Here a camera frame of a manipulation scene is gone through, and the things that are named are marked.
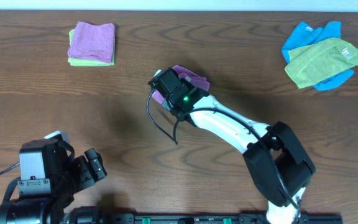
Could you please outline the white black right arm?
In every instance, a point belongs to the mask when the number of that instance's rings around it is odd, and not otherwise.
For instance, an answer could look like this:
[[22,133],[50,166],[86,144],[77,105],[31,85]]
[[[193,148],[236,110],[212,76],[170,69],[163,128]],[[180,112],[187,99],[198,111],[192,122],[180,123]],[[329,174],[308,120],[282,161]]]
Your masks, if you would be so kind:
[[287,124],[253,121],[199,88],[172,93],[167,102],[178,121],[214,133],[242,154],[255,186],[268,200],[269,223],[300,221],[301,197],[316,167]]

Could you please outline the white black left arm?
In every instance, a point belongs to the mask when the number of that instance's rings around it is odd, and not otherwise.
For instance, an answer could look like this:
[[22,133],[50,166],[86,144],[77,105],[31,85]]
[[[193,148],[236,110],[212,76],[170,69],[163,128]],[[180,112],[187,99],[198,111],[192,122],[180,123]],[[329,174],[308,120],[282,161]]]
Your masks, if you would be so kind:
[[0,223],[60,223],[74,194],[107,176],[94,149],[73,159],[64,149],[20,150],[21,176],[8,186]]

